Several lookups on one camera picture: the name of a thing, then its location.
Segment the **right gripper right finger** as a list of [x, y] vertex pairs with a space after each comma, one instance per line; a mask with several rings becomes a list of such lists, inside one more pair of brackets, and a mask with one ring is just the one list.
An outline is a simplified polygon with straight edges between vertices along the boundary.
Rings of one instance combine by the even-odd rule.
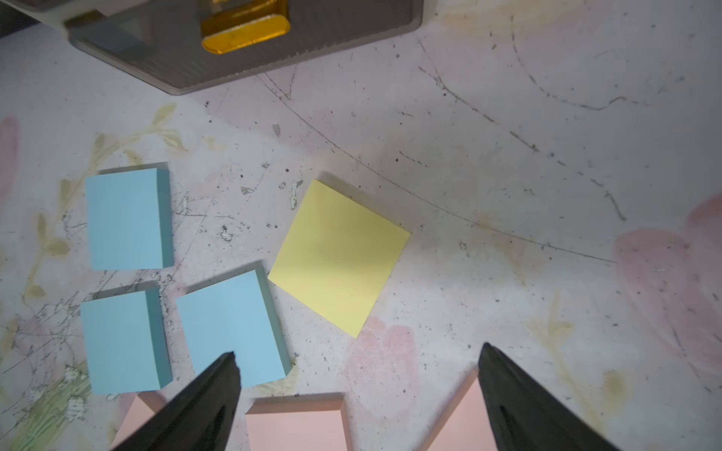
[[499, 450], [618, 449], [488, 342], [481, 348], [478, 370]]

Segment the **yellow sticky note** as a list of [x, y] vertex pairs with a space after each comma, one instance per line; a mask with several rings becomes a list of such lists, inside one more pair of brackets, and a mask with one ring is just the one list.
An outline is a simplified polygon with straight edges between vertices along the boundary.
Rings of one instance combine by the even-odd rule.
[[312, 180], [269, 274], [282, 291], [353, 338], [411, 237], [363, 195], [328, 172]]

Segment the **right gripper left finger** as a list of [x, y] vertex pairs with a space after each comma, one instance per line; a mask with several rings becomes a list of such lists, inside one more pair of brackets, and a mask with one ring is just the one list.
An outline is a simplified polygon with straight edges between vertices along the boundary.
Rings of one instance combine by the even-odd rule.
[[235, 354], [220, 355], [118, 450], [224, 450], [242, 390]]

